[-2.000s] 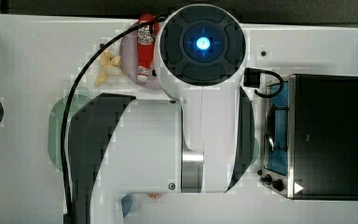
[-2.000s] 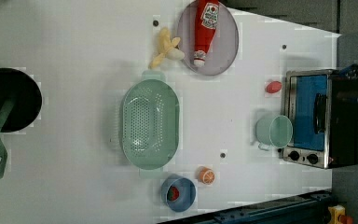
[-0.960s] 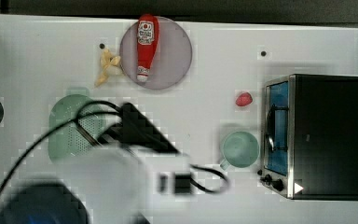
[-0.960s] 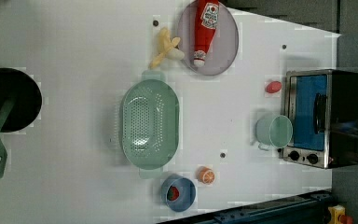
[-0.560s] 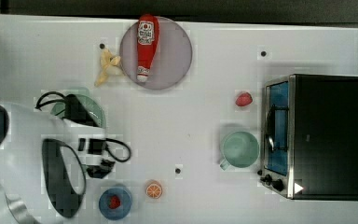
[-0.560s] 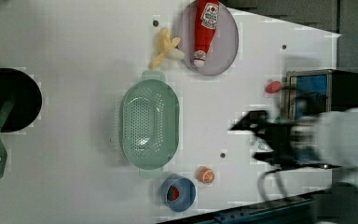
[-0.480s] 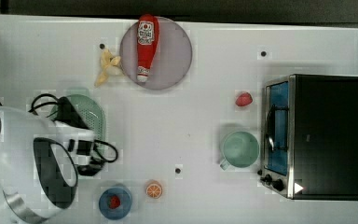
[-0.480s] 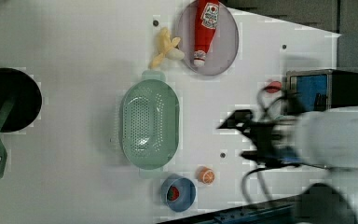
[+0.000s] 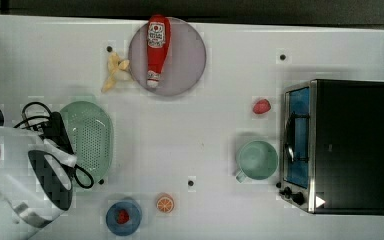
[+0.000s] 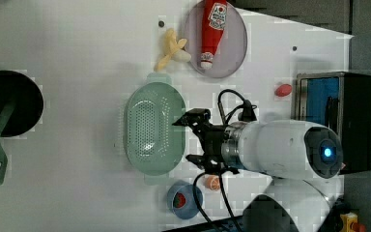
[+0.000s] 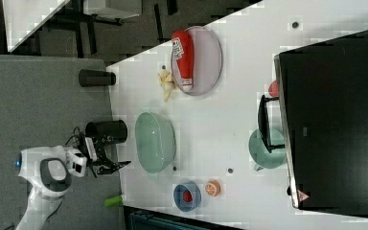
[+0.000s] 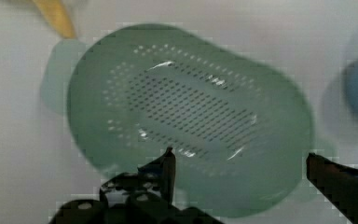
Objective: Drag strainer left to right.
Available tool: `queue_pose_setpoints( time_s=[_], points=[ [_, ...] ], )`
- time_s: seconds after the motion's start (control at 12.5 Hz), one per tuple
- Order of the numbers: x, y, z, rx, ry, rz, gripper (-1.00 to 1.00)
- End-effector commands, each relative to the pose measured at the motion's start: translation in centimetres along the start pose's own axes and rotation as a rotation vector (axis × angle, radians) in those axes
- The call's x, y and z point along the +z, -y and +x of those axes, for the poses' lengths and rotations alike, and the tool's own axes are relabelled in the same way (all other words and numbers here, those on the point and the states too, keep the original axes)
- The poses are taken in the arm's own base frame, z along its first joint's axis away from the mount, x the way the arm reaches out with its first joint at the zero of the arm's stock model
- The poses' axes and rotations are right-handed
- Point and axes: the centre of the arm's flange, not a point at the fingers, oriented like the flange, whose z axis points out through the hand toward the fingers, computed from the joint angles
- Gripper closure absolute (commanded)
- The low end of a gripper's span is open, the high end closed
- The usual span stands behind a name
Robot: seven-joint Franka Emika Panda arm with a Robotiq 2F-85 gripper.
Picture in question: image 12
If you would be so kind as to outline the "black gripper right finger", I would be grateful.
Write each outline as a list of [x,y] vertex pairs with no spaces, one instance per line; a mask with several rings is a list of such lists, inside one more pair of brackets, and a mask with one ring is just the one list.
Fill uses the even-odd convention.
[[352,224],[358,224],[358,169],[310,153],[307,179]]

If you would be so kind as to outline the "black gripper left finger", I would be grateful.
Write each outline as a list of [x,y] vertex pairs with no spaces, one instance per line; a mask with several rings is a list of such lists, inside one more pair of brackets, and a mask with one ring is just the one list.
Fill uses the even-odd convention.
[[175,184],[176,157],[173,148],[136,172],[125,172],[103,183],[99,190],[100,200],[107,205],[124,203],[133,193],[151,192],[168,203],[172,202]]

